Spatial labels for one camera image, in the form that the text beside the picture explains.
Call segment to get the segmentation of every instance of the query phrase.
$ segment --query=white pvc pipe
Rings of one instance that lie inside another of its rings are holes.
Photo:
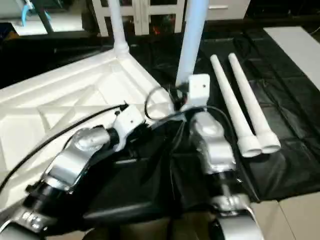
[[[236,135],[238,137],[238,147],[241,155],[251,158],[261,154],[261,147],[256,136],[253,135],[244,113],[236,99],[236,96],[229,84],[226,74],[216,55],[210,57],[225,105],[231,117]]]
[[[176,86],[187,82],[188,77],[194,73],[209,0],[189,0],[188,7]]]
[[[264,154],[271,154],[281,149],[277,135],[271,130],[267,119],[252,91],[246,75],[234,53],[229,55],[229,61],[238,83],[243,101],[249,113],[256,137]]]
[[[128,53],[129,46],[125,38],[119,0],[108,0],[108,3],[110,7],[110,18],[114,37],[114,50],[117,55]]]

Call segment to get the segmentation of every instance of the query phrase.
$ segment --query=white shelf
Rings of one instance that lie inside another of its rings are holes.
[[[119,59],[110,50],[1,89],[0,180],[35,146],[88,115],[125,102],[143,113],[148,93],[158,85],[129,53]],[[151,104],[159,107],[150,113],[155,117],[169,114],[169,102],[166,91],[157,91]],[[30,159],[0,196],[0,210],[25,196],[26,186],[39,179],[77,129],[108,127],[116,117],[114,112],[83,123]]]

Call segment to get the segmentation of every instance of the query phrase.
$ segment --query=black plastic sheet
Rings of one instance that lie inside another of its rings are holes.
[[[37,59],[37,56],[39,59],[35,62],[24,61],[21,65],[22,71],[12,72],[10,81],[1,82],[2,86],[112,47],[110,43],[99,45],[101,42],[96,41],[96,44],[91,42],[88,47],[87,42],[81,44],[73,41],[76,40],[68,39],[65,44],[61,40],[59,44],[51,40],[48,40],[50,44],[39,44],[40,40],[7,43],[2,47],[2,61],[7,60],[4,61],[4,66],[19,63],[16,57],[10,56],[15,46],[18,46],[22,54],[32,53],[33,59]],[[137,37],[129,39],[128,43],[130,53],[161,85],[175,83],[182,43],[181,34]],[[30,49],[28,45],[37,45],[38,48]],[[210,75],[209,105],[228,112],[209,59],[212,54],[216,54],[250,125],[247,110],[228,61],[230,53],[237,55],[269,125],[279,137],[282,146],[279,152],[273,154],[237,159],[239,175],[251,200],[281,200],[319,191],[319,90],[263,30],[204,33],[194,73]],[[11,68],[3,67],[2,73],[8,69]],[[226,128],[223,118],[214,112],[212,114],[225,127],[226,138],[230,141],[230,129]],[[178,129],[177,124],[172,124],[169,128],[171,130],[159,132],[141,149],[133,151],[138,152],[139,158],[147,161],[137,161],[131,166],[119,166],[115,171],[108,169],[103,172],[101,167],[93,170],[96,171],[93,175],[106,174],[109,177],[98,178],[96,192],[92,193],[92,199],[86,200],[86,204],[82,206],[84,225],[92,227],[102,222],[111,224],[146,221],[174,214],[179,212],[180,208],[188,210],[206,205],[208,193],[204,187],[196,151],[190,148],[188,137],[182,139],[181,146],[174,156],[164,155],[161,160],[152,161],[154,165],[147,163],[150,159],[156,159],[153,153],[159,147],[159,141],[168,137],[169,132],[176,132]],[[121,157],[137,156],[125,152]],[[172,184],[173,189],[177,191],[176,196],[172,192]],[[94,185],[95,179],[92,180],[90,188]],[[180,205],[175,205],[175,197]]]

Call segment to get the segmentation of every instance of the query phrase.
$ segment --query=blue object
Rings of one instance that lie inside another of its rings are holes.
[[[23,6],[23,9],[22,9],[22,15],[21,15],[21,21],[22,21],[22,26],[25,26],[27,23],[26,23],[26,20],[27,20],[27,13],[29,10],[32,10],[34,9],[34,5],[32,4],[32,8],[29,7],[28,4],[25,4]],[[51,20],[51,17],[50,15],[47,13],[47,11],[44,11],[45,13],[45,16],[48,18],[48,20]]]

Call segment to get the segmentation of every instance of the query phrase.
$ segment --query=black robot arm segment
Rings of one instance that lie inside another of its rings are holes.
[[[121,151],[127,137],[144,121],[140,111],[130,105],[117,115],[110,128],[97,126],[78,130],[69,145],[55,156],[40,180],[27,187],[29,195],[0,228],[0,240],[19,240],[11,236],[36,239],[34,234],[41,234],[59,217],[68,214],[68,196],[73,194],[88,169],[97,163],[92,156],[102,147],[106,149],[104,157]]]

